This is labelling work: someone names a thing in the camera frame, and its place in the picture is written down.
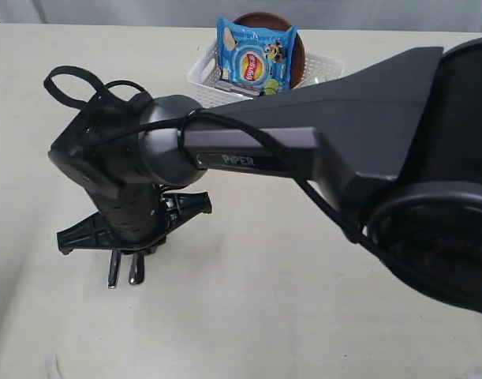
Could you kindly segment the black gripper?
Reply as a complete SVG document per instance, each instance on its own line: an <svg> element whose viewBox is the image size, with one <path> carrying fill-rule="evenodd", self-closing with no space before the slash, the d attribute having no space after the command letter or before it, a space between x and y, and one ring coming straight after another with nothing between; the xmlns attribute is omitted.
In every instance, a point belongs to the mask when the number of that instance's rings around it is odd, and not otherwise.
<svg viewBox="0 0 482 379"><path fill-rule="evenodd" d="M57 233L58 249L142 252L201 213L211 214L208 193L164 193L154 185L129 185L115 199L90 196L97 212Z"/></svg>

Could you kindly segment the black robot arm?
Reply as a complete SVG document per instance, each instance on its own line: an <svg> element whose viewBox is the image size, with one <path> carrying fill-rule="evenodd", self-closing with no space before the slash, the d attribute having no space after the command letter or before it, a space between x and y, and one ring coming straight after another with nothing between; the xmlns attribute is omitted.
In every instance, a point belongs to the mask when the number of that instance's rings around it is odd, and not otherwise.
<svg viewBox="0 0 482 379"><path fill-rule="evenodd" d="M403 283L482 313L482 38L209 109L143 88L123 100L75 66L43 85L78 111L48 156L97 209L58 248L109 250L109 284L121 255L142 280L171 231L211 212L185 188L220 170L293 179Z"/></svg>

